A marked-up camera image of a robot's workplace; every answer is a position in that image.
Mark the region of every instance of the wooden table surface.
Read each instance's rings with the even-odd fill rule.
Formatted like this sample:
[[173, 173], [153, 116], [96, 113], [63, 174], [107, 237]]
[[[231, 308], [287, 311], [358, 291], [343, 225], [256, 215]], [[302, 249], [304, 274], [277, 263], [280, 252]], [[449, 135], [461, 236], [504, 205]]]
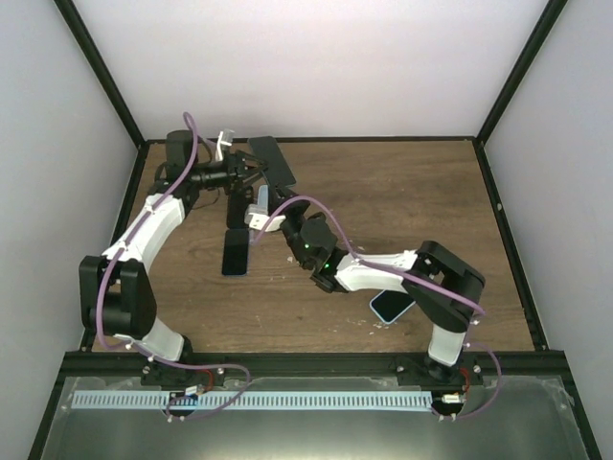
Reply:
[[[288, 143], [281, 149], [297, 178], [295, 191], [326, 203], [360, 251], [397, 253], [424, 240], [440, 242], [486, 277], [488, 316], [472, 336], [494, 350], [533, 348], [469, 142]], [[163, 145], [151, 147], [132, 218], [164, 158]], [[196, 206], [213, 197], [201, 194]], [[247, 276], [221, 276], [225, 213], [224, 195], [193, 210], [149, 274], [158, 316], [196, 351], [427, 349], [432, 325], [418, 307], [391, 326], [380, 323], [369, 309], [375, 291], [324, 293], [293, 262], [280, 234], [250, 249]]]

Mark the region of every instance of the black metal frame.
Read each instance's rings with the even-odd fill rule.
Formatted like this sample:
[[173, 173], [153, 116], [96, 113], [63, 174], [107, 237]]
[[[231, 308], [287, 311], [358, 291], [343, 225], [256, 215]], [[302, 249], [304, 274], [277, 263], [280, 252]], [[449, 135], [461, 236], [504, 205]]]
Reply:
[[[145, 141], [138, 126], [132, 118], [127, 105], [115, 84], [108, 68], [104, 64], [91, 35], [87, 32], [85, 24], [79, 16], [72, 0], [54, 0], [61, 11], [68, 27], [73, 32], [76, 41], [89, 61], [94, 73], [98, 77], [102, 88], [115, 107], [125, 129], [138, 148], [138, 155], [134, 163], [132, 175], [129, 180], [125, 199], [120, 215], [113, 232], [112, 241], [115, 241], [127, 227], [129, 215], [134, 204], [139, 182], [147, 160], [148, 149], [151, 144], [164, 142], [163, 140]], [[329, 137], [329, 138], [280, 138], [279, 142], [355, 142], [355, 141], [436, 141], [436, 140], [467, 140], [471, 141], [475, 150], [477, 161], [481, 168], [486, 189], [496, 223], [500, 231], [511, 267], [511, 273], [517, 287], [519, 298], [526, 316], [534, 344], [533, 352], [501, 352], [496, 353], [500, 359], [503, 373], [506, 375], [522, 376], [560, 376], [566, 391], [574, 399], [574, 414], [581, 431], [583, 442], [590, 458], [600, 459], [601, 455], [594, 439], [591, 427], [583, 410], [577, 387], [568, 362], [563, 352], [549, 350], [547, 338], [543, 331], [538, 312], [534, 305], [530, 287], [524, 273], [517, 248], [513, 241], [511, 229], [505, 215], [504, 207], [498, 195], [494, 178], [489, 168], [485, 144], [500, 121], [505, 109], [509, 105], [515, 91], [528, 72], [534, 58], [544, 43], [550, 30], [554, 27], [557, 18], [562, 12], [567, 0], [549, 0], [546, 8], [536, 23], [517, 62], [513, 66], [494, 106], [487, 116], [479, 134], [474, 136], [401, 136], [401, 137]], [[135, 377], [143, 375], [144, 366], [148, 362], [139, 355], [92, 353], [91, 346], [94, 336], [85, 333], [78, 352], [66, 354], [59, 370], [57, 381], [52, 389], [51, 397], [45, 410], [40, 428], [36, 434], [31, 459], [40, 458], [46, 442], [51, 422], [53, 420], [63, 383], [68, 377], [87, 376], [126, 376]], [[424, 353], [406, 354], [194, 354], [195, 362], [220, 363], [235, 362], [247, 366], [254, 377], [265, 376], [302, 376], [302, 377], [331, 377], [331, 376], [396, 376], [400, 384], [418, 384], [424, 390], [439, 390], [441, 385], [419, 372], [423, 363]], [[478, 362], [484, 376], [495, 375], [495, 368], [486, 354], [465, 353], [464, 359]]]

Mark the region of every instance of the black phone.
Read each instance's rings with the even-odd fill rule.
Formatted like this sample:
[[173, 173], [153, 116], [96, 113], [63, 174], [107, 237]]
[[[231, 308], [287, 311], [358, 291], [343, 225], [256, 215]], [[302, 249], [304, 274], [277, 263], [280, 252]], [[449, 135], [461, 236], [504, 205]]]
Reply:
[[413, 297], [394, 290], [382, 290], [371, 300], [371, 310], [385, 324], [394, 323], [414, 305]]
[[272, 136], [252, 137], [247, 144], [254, 156], [266, 162], [262, 175], [269, 187], [293, 187], [296, 177], [289, 168], [277, 140]]
[[248, 263], [249, 229], [226, 230], [226, 237], [223, 243], [221, 274], [223, 276], [246, 275]]
[[226, 214], [226, 226], [231, 229], [247, 228], [245, 212], [253, 203], [253, 187], [249, 186], [238, 192], [228, 195], [228, 210]]

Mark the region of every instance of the white wall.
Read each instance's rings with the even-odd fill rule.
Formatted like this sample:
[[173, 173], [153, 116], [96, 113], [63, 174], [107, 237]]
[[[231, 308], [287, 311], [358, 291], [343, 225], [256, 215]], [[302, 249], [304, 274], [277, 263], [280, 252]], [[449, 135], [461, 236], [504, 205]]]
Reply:
[[613, 3], [569, 2], [488, 142], [553, 348], [613, 458]]
[[78, 0], [146, 138], [476, 134], [546, 0]]
[[108, 243], [136, 152], [53, 2], [0, 3], [0, 53], [0, 456], [12, 460], [79, 345], [79, 262]]

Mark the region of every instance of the red wire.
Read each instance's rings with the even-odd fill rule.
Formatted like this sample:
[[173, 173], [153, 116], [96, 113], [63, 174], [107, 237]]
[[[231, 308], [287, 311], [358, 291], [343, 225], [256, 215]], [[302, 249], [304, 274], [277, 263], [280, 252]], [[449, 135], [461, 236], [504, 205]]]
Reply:
[[213, 385], [215, 384], [215, 377], [213, 377], [213, 373], [209, 369], [202, 369], [199, 372], [204, 372], [207, 376], [209, 376], [209, 382], [207, 383], [204, 391], [211, 391], [213, 389]]
[[470, 374], [468, 373], [468, 370], [464, 367], [460, 368], [460, 374], [464, 376], [464, 380], [465, 380], [464, 394], [465, 394], [465, 398], [468, 399], [468, 388], [470, 388]]

